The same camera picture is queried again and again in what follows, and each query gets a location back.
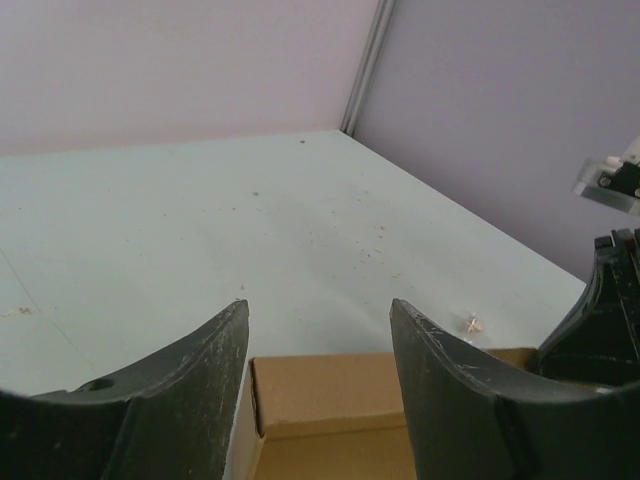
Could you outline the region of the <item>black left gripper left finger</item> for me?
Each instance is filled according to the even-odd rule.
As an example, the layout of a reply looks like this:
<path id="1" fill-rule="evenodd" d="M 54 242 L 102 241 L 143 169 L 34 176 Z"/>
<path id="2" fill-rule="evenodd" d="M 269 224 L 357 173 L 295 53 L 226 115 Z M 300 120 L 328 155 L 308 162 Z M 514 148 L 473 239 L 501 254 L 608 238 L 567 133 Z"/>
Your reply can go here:
<path id="1" fill-rule="evenodd" d="M 221 479 L 249 307 L 74 391 L 1 393 L 4 479 Z"/>

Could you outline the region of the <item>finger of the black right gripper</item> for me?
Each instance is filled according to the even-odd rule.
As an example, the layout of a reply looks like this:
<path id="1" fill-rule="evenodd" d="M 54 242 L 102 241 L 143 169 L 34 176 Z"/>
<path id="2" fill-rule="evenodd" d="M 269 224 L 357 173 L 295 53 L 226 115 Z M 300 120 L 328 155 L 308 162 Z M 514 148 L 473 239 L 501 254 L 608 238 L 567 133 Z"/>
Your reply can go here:
<path id="1" fill-rule="evenodd" d="M 593 385 L 639 380 L 639 231 L 594 240 L 586 287 L 537 351 L 537 374 Z"/>

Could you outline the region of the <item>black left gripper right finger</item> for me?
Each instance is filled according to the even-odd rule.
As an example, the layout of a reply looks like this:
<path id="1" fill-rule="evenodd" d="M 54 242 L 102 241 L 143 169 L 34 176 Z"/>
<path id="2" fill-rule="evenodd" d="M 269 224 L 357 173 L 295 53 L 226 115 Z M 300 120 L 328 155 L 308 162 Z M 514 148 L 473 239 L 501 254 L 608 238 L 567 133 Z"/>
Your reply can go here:
<path id="1" fill-rule="evenodd" d="M 390 326 L 418 478 L 638 478 L 638 385 L 599 393 L 529 373 L 401 299 Z"/>

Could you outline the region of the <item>brown cardboard box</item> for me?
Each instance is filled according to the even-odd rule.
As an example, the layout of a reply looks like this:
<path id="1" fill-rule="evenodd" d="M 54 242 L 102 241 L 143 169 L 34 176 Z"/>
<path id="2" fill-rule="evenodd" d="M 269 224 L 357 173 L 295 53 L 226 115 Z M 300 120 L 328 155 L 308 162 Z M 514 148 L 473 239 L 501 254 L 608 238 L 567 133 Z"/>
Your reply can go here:
<path id="1" fill-rule="evenodd" d="M 417 479 L 391 353 L 255 357 L 232 479 Z"/>

